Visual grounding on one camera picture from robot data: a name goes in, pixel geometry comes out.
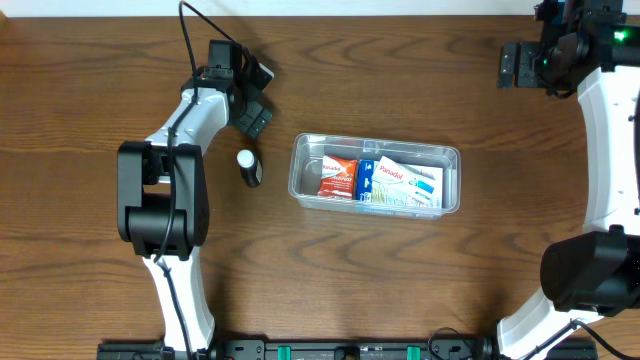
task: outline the white wall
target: white wall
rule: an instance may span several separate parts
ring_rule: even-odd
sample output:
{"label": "white wall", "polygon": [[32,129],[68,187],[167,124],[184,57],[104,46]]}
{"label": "white wall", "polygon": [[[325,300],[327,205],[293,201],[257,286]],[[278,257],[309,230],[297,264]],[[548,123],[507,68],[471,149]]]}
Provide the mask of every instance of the white wall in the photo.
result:
{"label": "white wall", "polygon": [[[531,15],[542,0],[191,0],[207,15]],[[0,0],[8,17],[174,16],[177,0]],[[640,0],[625,11],[640,13]]]}

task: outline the plastic container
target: plastic container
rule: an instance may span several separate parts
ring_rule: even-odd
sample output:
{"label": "plastic container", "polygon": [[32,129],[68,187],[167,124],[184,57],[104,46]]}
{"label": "plastic container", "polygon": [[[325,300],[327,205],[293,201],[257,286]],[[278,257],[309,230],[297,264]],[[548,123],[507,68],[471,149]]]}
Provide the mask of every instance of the plastic container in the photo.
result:
{"label": "plastic container", "polygon": [[[406,165],[440,167],[443,171],[442,208],[413,208],[318,197],[322,157],[380,160],[386,156]],[[397,217],[438,219],[460,207],[460,152],[450,146],[426,145],[345,136],[300,134],[296,138],[289,172],[289,193],[306,208]]]}

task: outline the green led indicator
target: green led indicator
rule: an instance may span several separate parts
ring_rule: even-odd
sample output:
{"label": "green led indicator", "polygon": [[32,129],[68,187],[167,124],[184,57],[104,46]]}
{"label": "green led indicator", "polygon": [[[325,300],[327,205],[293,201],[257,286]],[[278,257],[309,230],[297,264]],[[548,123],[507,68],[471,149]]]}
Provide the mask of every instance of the green led indicator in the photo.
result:
{"label": "green led indicator", "polygon": [[624,41],[626,37],[627,37],[626,31],[616,31],[613,33],[613,38],[616,39],[617,41]]}

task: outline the wood grain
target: wood grain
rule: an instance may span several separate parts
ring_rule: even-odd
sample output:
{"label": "wood grain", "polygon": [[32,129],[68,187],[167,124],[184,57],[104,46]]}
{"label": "wood grain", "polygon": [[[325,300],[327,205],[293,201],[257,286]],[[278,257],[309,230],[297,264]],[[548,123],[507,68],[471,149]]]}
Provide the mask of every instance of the wood grain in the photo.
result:
{"label": "wood grain", "polygon": [[[272,339],[489,334],[539,286],[544,249],[586,210],[574,99],[500,91],[504,41],[530,17],[223,18],[276,73],[258,141],[264,183],[224,129],[205,158],[213,209],[203,255],[218,329]],[[191,22],[199,63],[214,36]],[[189,65],[176,18],[15,19],[0,33],[0,347],[88,359],[105,339],[155,339],[151,277],[116,231],[116,150],[175,109]],[[301,208],[287,193],[302,132],[447,144],[460,210],[438,221]],[[640,354],[640,318],[596,328]]]}

